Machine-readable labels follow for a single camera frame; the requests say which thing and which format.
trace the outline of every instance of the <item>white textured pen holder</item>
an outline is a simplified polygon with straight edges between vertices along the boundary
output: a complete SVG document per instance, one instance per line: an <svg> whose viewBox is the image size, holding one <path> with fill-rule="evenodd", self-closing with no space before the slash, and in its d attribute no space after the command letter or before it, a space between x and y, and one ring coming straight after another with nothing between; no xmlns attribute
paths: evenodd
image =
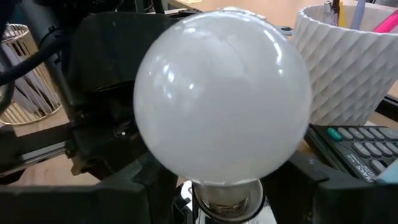
<svg viewBox="0 0 398 224"><path fill-rule="evenodd" d="M345 7L348 27L354 9ZM398 34L370 30L391 13L367 7L361 30L351 30L320 22L323 6L298 12L292 39L310 72L311 123L364 125L387 94L398 77Z"/></svg>

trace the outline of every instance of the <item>desk surface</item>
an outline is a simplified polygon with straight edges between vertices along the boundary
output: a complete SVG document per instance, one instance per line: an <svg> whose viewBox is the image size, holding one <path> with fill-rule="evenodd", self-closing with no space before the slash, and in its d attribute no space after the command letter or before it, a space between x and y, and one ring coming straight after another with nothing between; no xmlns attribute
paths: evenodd
<svg viewBox="0 0 398 224"><path fill-rule="evenodd" d="M169 0L169 3L176 7L196 8L201 11L211 11L225 6L237 6L265 15L268 20L274 24L292 27L294 25L295 15L300 8L312 4L321 4L322 2L322 0L202 0L202 2L194 4L185 4L178 0ZM354 4L351 0L347 0L345 2L348 4ZM398 123L377 113L374 113L371 116L370 121L377 125L398 128ZM43 121L27 126L15 127L15 130L17 135L24 135L42 129L51 128L66 122L68 122L68 120L65 112L60 110ZM311 153L310 149L304 142L299 145L298 149L300 151ZM70 172L71 167L72 162L68 160L66 156L58 156L54 159L28 168L22 178L13 185L92 185L98 182L96 178L89 174L82 174L75 177L72 176L72 173Z"/></svg>

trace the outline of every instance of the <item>bulb glass globe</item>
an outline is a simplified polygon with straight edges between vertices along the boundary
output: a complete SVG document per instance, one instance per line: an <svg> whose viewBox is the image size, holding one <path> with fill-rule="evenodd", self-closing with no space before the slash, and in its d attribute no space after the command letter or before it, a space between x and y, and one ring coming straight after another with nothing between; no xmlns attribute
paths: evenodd
<svg viewBox="0 0 398 224"><path fill-rule="evenodd" d="M234 185L281 166L303 138L312 100L305 64L270 23L238 11L188 17L146 53L134 114L175 174Z"/></svg>

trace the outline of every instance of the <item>pink pen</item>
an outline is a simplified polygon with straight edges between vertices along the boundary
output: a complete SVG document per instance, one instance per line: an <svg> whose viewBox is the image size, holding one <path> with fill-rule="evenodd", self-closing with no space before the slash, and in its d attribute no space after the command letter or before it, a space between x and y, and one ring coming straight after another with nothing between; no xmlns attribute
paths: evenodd
<svg viewBox="0 0 398 224"><path fill-rule="evenodd" d="M390 16L387 17L387 19L382 21L376 28L374 28L373 32L388 33L391 32L397 25L398 25L398 10L393 12Z"/></svg>

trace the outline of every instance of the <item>metal wire basket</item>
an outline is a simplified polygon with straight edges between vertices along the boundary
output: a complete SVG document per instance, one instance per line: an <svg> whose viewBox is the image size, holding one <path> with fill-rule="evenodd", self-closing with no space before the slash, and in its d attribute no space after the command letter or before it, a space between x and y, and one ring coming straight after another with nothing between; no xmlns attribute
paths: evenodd
<svg viewBox="0 0 398 224"><path fill-rule="evenodd" d="M13 65L17 65L37 51L27 26L20 24L7 25L1 47ZM0 122L4 124L22 125L40 121L61 107L60 98L55 92L44 64L17 79L15 86L12 103L0 116Z"/></svg>

